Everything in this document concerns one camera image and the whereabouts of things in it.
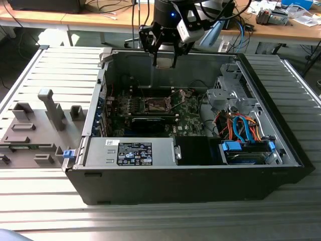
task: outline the warning label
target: warning label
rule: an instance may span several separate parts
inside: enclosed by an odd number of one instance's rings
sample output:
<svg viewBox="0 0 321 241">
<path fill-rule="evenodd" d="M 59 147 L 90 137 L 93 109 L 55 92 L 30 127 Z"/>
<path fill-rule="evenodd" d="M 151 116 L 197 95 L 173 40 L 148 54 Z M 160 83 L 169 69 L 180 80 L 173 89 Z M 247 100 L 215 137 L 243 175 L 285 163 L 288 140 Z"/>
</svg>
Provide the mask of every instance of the warning label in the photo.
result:
<svg viewBox="0 0 321 241">
<path fill-rule="evenodd" d="M 117 164 L 119 166 L 151 166 L 151 143 L 119 143 Z"/>
</svg>

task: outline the blue latch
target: blue latch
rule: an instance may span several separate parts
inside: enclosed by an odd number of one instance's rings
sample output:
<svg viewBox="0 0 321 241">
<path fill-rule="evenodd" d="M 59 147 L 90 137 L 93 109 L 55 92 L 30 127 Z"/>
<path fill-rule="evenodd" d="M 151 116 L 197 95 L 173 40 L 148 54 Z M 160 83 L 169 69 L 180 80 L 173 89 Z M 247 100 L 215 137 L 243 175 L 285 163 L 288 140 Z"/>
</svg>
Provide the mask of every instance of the blue latch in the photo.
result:
<svg viewBox="0 0 321 241">
<path fill-rule="evenodd" d="M 224 142 L 222 144 L 223 151 L 241 151 L 242 146 L 239 142 Z"/>
<path fill-rule="evenodd" d="M 75 158 L 76 157 L 76 150 L 65 150 L 64 154 L 62 155 L 64 158 Z"/>
<path fill-rule="evenodd" d="M 271 151 L 273 152 L 275 150 L 274 142 L 269 142 L 269 147 L 271 148 Z"/>
</svg>

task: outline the barcode sticker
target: barcode sticker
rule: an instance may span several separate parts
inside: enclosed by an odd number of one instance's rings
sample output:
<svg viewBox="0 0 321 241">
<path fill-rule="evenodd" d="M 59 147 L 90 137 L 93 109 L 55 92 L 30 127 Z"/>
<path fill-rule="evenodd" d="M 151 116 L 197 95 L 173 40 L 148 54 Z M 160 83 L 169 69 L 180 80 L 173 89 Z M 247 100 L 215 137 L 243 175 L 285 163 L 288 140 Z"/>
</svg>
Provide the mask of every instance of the barcode sticker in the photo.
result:
<svg viewBox="0 0 321 241">
<path fill-rule="evenodd" d="M 106 140 L 106 146 L 118 146 L 120 140 Z"/>
</svg>

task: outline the floor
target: floor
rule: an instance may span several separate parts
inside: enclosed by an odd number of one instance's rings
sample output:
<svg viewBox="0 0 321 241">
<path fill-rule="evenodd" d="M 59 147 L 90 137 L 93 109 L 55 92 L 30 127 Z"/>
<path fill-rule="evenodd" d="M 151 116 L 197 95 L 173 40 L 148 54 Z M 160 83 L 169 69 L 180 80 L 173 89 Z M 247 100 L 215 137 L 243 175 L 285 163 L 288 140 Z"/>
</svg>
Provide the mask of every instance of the floor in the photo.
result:
<svg viewBox="0 0 321 241">
<path fill-rule="evenodd" d="M 40 44 L 50 43 L 60 44 L 59 35 L 55 30 L 44 29 L 19 29 L 15 32 L 17 37 L 10 39 L 3 38 L 0 41 L 0 101 L 7 94 L 16 79 L 19 77 L 23 69 L 28 64 L 34 53 L 37 51 L 35 41 L 31 35 L 39 41 Z M 3 35 L 3 30 L 0 29 L 0 36 Z M 124 40 L 130 39 L 131 34 L 106 33 L 105 39 L 112 47 L 122 48 Z M 100 43 L 100 35 L 97 32 L 72 31 L 73 42 L 75 46 L 86 47 L 105 47 Z M 306 63 L 305 51 L 299 45 L 282 47 L 278 54 L 280 57 L 288 59 L 293 67 L 300 73 Z M 321 79 L 321 63 L 317 62 L 306 76 L 306 81 L 315 90 L 317 94 L 321 94 L 321 89 L 316 85 L 316 82 Z"/>
</svg>

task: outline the electronic device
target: electronic device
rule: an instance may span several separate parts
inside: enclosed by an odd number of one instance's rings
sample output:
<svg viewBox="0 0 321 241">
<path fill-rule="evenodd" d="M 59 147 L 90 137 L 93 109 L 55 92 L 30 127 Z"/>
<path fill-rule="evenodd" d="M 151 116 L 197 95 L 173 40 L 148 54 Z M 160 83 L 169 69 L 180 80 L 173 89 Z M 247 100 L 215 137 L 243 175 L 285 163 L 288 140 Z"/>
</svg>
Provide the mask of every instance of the electronic device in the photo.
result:
<svg viewBox="0 0 321 241">
<path fill-rule="evenodd" d="M 313 0 L 282 0 L 282 5 L 289 6 L 291 4 L 303 7 L 309 10 L 313 4 Z"/>
<path fill-rule="evenodd" d="M 275 9 L 262 9 L 258 12 L 255 17 L 256 23 L 261 25 L 275 24 L 275 25 L 286 25 L 289 20 L 287 13 Z"/>
<path fill-rule="evenodd" d="M 63 153 L 85 203 L 262 199 L 314 170 L 244 55 L 190 53 L 173 69 L 105 48 L 101 61 L 80 145 Z"/>
<path fill-rule="evenodd" d="M 79 13 L 86 0 L 8 0 L 13 10 L 55 11 Z"/>
</svg>

